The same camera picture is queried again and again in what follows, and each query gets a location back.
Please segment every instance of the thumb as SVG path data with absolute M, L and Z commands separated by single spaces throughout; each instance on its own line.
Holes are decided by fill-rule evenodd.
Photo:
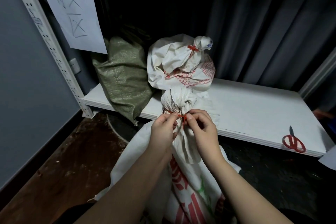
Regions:
M 199 127 L 199 125 L 197 123 L 197 120 L 190 113 L 187 113 L 187 122 L 188 122 L 189 127 L 192 129 L 192 131 L 194 133 L 196 131 L 200 130 L 200 127 Z

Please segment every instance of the right hand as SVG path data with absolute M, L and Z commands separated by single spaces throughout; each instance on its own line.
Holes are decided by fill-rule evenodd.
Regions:
M 211 165 L 222 159 L 217 128 L 210 115 L 204 110 L 191 109 L 187 113 L 187 123 L 194 133 L 198 152 L 205 164 Z

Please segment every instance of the perforated metal post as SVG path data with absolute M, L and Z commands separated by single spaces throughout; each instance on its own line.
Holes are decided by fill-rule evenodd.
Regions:
M 51 28 L 49 21 L 41 7 L 38 0 L 22 0 L 26 9 L 28 10 L 32 20 L 34 21 L 36 27 L 38 28 L 45 44 L 47 45 L 49 52 L 54 58 L 59 70 L 61 71 L 64 79 L 66 80 L 69 88 L 71 89 L 74 97 L 76 98 L 80 108 L 83 111 L 83 116 L 92 118 L 94 116 L 91 108 L 85 105 L 81 98 L 84 94 L 79 87 L 79 84 L 72 73 L 72 70 L 68 64 L 67 59 L 58 43 L 58 40 Z

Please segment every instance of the paper sign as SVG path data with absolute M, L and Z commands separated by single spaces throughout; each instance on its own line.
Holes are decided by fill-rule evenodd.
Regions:
M 47 0 L 71 48 L 107 54 L 94 0 Z

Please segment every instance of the white shelf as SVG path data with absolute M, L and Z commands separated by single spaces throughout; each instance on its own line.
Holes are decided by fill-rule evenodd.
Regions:
M 282 137 L 292 126 L 306 147 L 306 155 L 320 157 L 334 145 L 297 92 L 220 79 L 214 79 L 208 92 L 220 113 L 219 135 L 289 150 Z M 114 111 L 100 84 L 82 101 Z M 140 117 L 153 120 L 161 111 L 160 95 L 156 95 Z

